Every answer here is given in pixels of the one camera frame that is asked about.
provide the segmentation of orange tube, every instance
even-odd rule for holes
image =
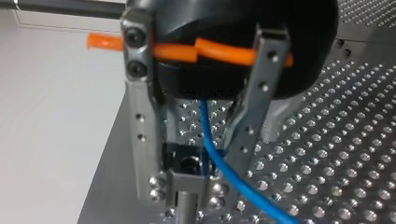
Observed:
[[[87,48],[113,49],[123,51],[122,39],[116,35],[102,35],[90,33],[87,40]],[[176,60],[186,63],[196,63],[198,52],[194,46],[179,44],[156,44],[154,57],[164,60]]]
[[[199,55],[226,63],[251,66],[256,60],[256,50],[254,49],[229,46],[199,37],[195,40],[195,47],[198,49]],[[293,63],[293,56],[291,53],[289,53],[285,61],[285,66],[292,67]]]
[[[123,51],[122,39],[116,35],[90,33],[87,48],[90,47]],[[226,63],[251,66],[255,63],[256,50],[233,47],[199,37],[195,41],[195,46],[179,44],[156,44],[154,46],[154,57],[158,59],[196,63],[198,55]],[[293,63],[293,56],[289,54],[285,66],[292,67]]]
[[[177,60],[186,63],[198,61],[198,50],[194,46],[179,44],[156,44],[154,57],[165,60]]]
[[[116,35],[102,35],[90,33],[87,39],[87,48],[113,49],[123,51],[122,39]]]

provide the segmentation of blue wire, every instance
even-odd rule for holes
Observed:
[[[276,207],[266,198],[257,193],[248,183],[242,180],[239,175],[224,161],[212,142],[210,123],[205,100],[201,101],[201,116],[204,129],[204,142],[207,153],[216,166],[224,173],[224,176],[251,202],[255,203],[263,212],[279,223],[297,224],[298,220],[289,216],[285,211]]]

